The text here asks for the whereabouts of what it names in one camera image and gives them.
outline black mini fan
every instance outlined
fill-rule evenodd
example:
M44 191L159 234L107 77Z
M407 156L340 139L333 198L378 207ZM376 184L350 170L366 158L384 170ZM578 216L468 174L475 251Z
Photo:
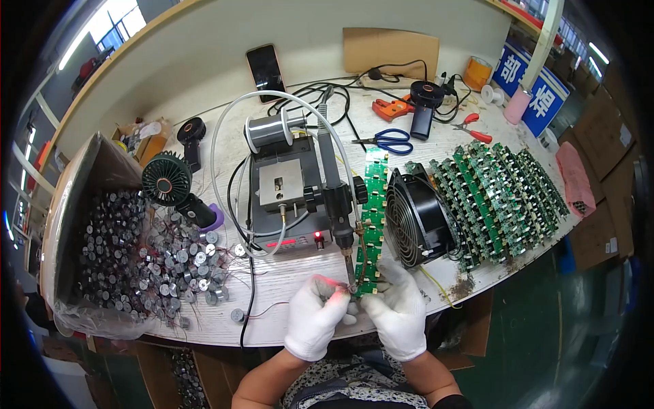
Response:
M216 221L216 213L191 193L192 180L188 163L170 151L150 159L141 176L143 191L153 202L174 206L190 222L206 228Z
M411 136L426 141L432 129L434 110L441 106L445 90L429 81L415 81L411 84L411 101L415 104Z
M191 172L200 170L200 141L207 133L207 126L198 116L187 120L177 132L177 140L184 145L184 159Z

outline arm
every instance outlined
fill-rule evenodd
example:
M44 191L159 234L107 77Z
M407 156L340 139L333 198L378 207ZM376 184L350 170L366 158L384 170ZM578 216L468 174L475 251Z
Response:
M461 395L452 373L430 352L403 362L402 368L409 385L427 399L430 407L449 395Z
M327 354L327 345L349 302L344 285L323 276L309 278L289 302L285 348L241 380L232 408L273 408L302 372Z
M379 294L365 294L361 306L377 327L388 354L402 363L407 381L429 406L449 395L461 395L454 376L427 352L424 301L415 280L400 265L383 258L377 269L388 280Z
M282 349L278 354L251 370L232 397L233 409L268 409L311 365Z

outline stack of circuit boards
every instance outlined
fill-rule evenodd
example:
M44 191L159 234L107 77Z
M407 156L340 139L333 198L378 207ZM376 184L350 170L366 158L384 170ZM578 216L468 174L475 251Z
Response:
M460 230L453 234L464 238L462 271L483 260L500 263L521 255L552 237L559 218L569 214L552 180L526 149L513 154L499 143L489 149L475 141L430 166L434 187ZM411 173L415 164L406 167Z
M364 222L364 243L359 242L356 254L354 278L358 286L355 296L377 293L377 259L381 257L384 242L386 189L388 175L388 152L369 148L366 154L364 181L368 188L368 202L363 205L361 219Z

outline red indicator light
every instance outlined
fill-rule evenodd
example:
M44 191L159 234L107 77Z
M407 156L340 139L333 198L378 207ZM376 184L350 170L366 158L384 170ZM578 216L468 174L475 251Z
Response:
M284 240L284 241L281 242L280 245L293 244L293 243L295 243L295 239ZM269 243L269 244L266 244L266 247L275 247L276 245L277 245L277 243Z

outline blue scissors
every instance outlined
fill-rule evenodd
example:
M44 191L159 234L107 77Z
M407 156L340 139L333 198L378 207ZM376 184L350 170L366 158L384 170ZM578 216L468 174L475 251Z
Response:
M387 133L400 133L401 137L385 136ZM413 145L409 142L409 134L397 128L391 128L377 132L375 137L368 139L352 140L352 143L362 143L364 145L374 144L378 147L398 155L407 155L413 152Z

